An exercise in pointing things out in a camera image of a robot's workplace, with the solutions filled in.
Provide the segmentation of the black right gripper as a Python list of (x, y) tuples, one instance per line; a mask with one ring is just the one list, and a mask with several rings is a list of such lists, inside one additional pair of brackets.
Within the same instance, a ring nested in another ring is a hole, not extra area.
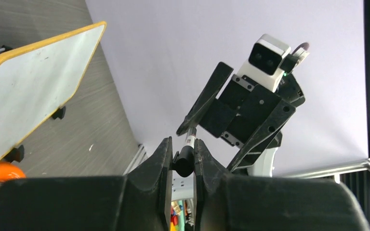
[(304, 92), (293, 74), (284, 75), (275, 92), (247, 76), (233, 75), (216, 99), (233, 71), (224, 62), (217, 64), (176, 135), (199, 124), (212, 136), (239, 148), (227, 166), (230, 172), (271, 172), (281, 146), (280, 130), (305, 102)]

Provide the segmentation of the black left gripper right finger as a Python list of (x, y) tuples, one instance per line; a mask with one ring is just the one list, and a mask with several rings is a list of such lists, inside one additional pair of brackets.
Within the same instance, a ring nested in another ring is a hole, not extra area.
[(332, 180), (235, 175), (195, 141), (195, 230), (368, 231), (352, 192)]

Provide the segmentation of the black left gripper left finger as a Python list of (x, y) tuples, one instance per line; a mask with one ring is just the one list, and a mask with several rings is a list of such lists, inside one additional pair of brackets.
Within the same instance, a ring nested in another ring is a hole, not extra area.
[(167, 231), (172, 138), (122, 176), (27, 178), (0, 186), (0, 231)]

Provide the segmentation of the black marker cap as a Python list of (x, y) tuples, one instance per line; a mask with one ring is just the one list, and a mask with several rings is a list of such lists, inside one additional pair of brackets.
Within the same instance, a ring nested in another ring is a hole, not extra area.
[(184, 146), (181, 151), (177, 151), (173, 158), (172, 170), (176, 171), (181, 177), (188, 177), (194, 171), (194, 148)]

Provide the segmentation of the yellow framed whiteboard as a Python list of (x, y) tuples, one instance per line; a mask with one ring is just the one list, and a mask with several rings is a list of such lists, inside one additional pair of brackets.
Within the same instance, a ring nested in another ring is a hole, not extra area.
[(0, 160), (76, 93), (106, 22), (0, 54)]

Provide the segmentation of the white black marker pen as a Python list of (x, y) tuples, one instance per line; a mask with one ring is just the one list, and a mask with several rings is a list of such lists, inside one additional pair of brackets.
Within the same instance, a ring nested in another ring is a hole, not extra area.
[(186, 139), (185, 139), (185, 146), (189, 146), (192, 149), (194, 149), (196, 133), (197, 133), (197, 129), (195, 127), (190, 127), (188, 129), (187, 134), (186, 134)]

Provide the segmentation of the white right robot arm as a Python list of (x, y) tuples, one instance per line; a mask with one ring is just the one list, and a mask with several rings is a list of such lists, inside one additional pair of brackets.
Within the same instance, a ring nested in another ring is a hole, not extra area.
[(220, 62), (176, 134), (200, 126), (238, 148), (227, 166), (230, 172), (271, 177), (281, 129), (304, 102), (293, 74), (284, 76), (271, 92)]

